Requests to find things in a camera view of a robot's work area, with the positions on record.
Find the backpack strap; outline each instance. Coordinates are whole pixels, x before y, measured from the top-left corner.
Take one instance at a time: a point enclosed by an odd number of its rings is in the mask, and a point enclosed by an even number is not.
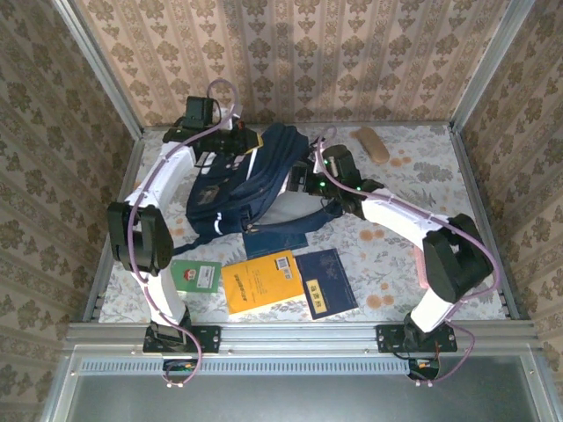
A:
[[[315,211],[312,214],[291,220],[288,222],[277,222],[275,224],[256,224],[252,225],[250,231],[252,233],[309,233],[317,231],[328,222],[335,218],[341,217],[344,210],[339,202],[333,200],[326,207]]]
[[[199,236],[197,239],[195,239],[192,243],[190,244],[182,244],[181,246],[174,248],[174,253],[173,255],[179,255],[180,253],[184,253],[187,251],[192,251],[195,248],[197,248],[198,246],[201,246],[203,244],[208,244],[209,242],[211,242],[213,239],[215,239],[215,237],[204,237],[204,236]]]

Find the metal vent grille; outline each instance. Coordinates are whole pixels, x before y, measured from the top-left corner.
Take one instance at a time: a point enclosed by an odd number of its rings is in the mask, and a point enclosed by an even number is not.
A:
[[[162,374],[159,358],[93,358],[84,359],[80,375],[158,375]]]
[[[80,375],[161,375],[162,358],[84,359]],[[408,364],[395,358],[244,359],[212,358],[201,375],[403,375]]]

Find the patterned tablecloth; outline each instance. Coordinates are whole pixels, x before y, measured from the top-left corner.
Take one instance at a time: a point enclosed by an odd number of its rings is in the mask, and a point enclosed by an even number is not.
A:
[[[303,127],[300,131],[312,139],[322,129],[319,125]],[[391,153],[391,160],[383,165],[373,164],[362,146],[349,136],[356,129],[339,127],[333,143],[348,146],[363,177],[381,181],[396,194],[435,213],[473,215],[446,127],[375,127]],[[163,134],[163,131],[145,133],[146,145],[137,184],[156,160]],[[196,169],[185,178],[165,214],[176,245],[196,238],[185,217],[186,200],[195,174]],[[358,309],[324,321],[400,321],[424,295],[416,278],[413,245],[385,227],[345,215],[308,234],[307,238],[309,246],[295,254],[336,248],[359,305]],[[178,258],[220,261],[226,266],[245,260],[246,255],[242,236],[228,235]],[[192,319],[199,323],[311,321],[305,300],[278,304],[256,314],[229,316],[222,283],[214,295],[181,295]],[[504,317],[497,294],[473,300],[456,314],[458,319]],[[140,323],[149,319],[149,306],[141,289],[120,263],[114,264],[99,321]]]

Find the orange polka dot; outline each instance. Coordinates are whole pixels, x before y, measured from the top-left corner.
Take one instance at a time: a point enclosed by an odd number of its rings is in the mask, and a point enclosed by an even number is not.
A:
[[[384,296],[384,304],[386,305],[392,305],[393,303],[395,303],[395,298],[391,295],[385,295]]]
[[[366,305],[372,309],[381,308],[381,298],[378,295],[369,295],[366,299]]]
[[[373,239],[373,235],[371,234],[371,232],[369,230],[362,230],[360,232],[360,238],[361,240],[363,240],[364,242],[368,242],[371,239]]]

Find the wall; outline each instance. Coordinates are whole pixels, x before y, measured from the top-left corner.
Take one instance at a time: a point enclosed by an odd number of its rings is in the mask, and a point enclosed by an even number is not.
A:
[[[154,126],[217,77],[238,87],[247,121],[448,120],[508,1],[77,3]]]
[[[463,137],[563,396],[563,2],[537,0]]]
[[[0,420],[40,413],[132,139],[49,1],[0,2]]]

